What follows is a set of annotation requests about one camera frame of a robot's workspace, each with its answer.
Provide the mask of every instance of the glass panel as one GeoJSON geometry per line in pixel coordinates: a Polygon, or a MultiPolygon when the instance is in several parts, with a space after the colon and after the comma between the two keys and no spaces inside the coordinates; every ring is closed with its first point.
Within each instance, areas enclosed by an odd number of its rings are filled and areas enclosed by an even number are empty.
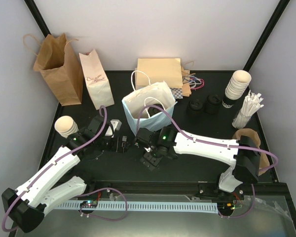
{"type": "MultiPolygon", "coordinates": [[[[126,219],[108,222],[80,217],[78,211],[53,210],[34,231],[17,237],[63,236],[114,236],[114,237],[294,237],[296,232],[284,197],[258,196],[255,208],[239,219],[222,219],[216,214],[175,212],[129,212],[126,219]]],[[[248,208],[244,202],[234,215],[248,208]]],[[[109,218],[121,216],[121,212],[98,211],[109,218]]]]}

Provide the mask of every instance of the red wire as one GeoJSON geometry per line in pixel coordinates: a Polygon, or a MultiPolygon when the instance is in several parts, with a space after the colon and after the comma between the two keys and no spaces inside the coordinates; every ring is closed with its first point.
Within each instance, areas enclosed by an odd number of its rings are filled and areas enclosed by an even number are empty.
{"type": "Polygon", "coordinates": [[[202,88],[205,85],[205,81],[203,79],[200,79],[202,84],[199,87],[191,88],[191,90],[197,90],[199,88],[202,88]]]}
{"type": "Polygon", "coordinates": [[[235,192],[233,192],[233,194],[235,195],[236,199],[239,200],[241,203],[242,201],[240,200],[240,198],[237,196],[237,194],[235,192]]]}
{"type": "Polygon", "coordinates": [[[101,197],[101,192],[98,192],[98,199],[97,199],[97,201],[99,201],[100,197],[101,197]]]}

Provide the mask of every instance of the white paper bag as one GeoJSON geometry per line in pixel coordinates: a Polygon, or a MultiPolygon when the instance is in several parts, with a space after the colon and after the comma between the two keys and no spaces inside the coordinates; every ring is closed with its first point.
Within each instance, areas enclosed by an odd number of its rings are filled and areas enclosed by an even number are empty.
{"type": "Polygon", "coordinates": [[[113,105],[110,82],[95,49],[89,55],[80,53],[79,56],[85,83],[95,108],[98,110],[101,105],[113,105]]]}
{"type": "MultiPolygon", "coordinates": [[[[175,98],[166,82],[156,82],[142,89],[134,90],[122,99],[128,124],[134,134],[141,109],[146,105],[160,104],[172,116],[175,98]]],[[[171,124],[171,120],[162,112],[148,117],[146,111],[142,113],[139,127],[147,128],[149,131],[157,131],[171,124]]]]}

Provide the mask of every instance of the white wall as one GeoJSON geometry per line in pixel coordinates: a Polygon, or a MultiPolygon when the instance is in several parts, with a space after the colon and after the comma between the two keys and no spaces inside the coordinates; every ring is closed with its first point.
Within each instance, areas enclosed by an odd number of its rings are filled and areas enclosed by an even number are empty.
{"type": "Polygon", "coordinates": [[[139,57],[194,60],[195,70],[244,67],[279,0],[36,0],[50,31],[98,50],[105,70],[139,57]]]}
{"type": "Polygon", "coordinates": [[[43,39],[24,1],[0,0],[0,237],[8,236],[1,230],[1,194],[36,173],[58,104],[33,71],[35,56],[22,43],[26,33],[43,39]]]}
{"type": "Polygon", "coordinates": [[[296,0],[291,1],[250,70],[252,89],[265,98],[259,116],[277,172],[296,207],[296,0]]]}

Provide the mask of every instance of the black cup lid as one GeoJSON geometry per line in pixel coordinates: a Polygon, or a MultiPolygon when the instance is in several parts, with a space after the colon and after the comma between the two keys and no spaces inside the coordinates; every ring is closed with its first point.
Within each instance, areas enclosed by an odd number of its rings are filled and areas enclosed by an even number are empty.
{"type": "Polygon", "coordinates": [[[190,100],[188,103],[188,108],[192,111],[198,112],[203,109],[203,103],[200,102],[198,99],[190,100]]]}
{"type": "Polygon", "coordinates": [[[211,105],[220,105],[222,103],[222,99],[218,95],[207,96],[207,101],[211,105]]]}

